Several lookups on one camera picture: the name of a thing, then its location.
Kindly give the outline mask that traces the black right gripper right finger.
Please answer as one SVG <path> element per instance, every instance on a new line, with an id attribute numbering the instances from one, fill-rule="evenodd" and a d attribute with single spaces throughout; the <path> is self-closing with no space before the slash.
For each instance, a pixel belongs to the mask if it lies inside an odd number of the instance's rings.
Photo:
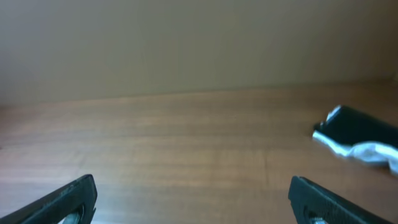
<path id="1" fill-rule="evenodd" d="M 305 177 L 292 177 L 288 199 L 298 224 L 392 224 Z"/>

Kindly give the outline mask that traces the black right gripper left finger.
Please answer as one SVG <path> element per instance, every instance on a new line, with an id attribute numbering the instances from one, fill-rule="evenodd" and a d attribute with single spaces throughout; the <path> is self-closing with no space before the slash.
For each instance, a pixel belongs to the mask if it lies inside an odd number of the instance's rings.
<path id="1" fill-rule="evenodd" d="M 90 224 L 95 214 L 97 189 L 91 174 L 85 174 L 50 194 L 1 218 L 6 224 Z"/>

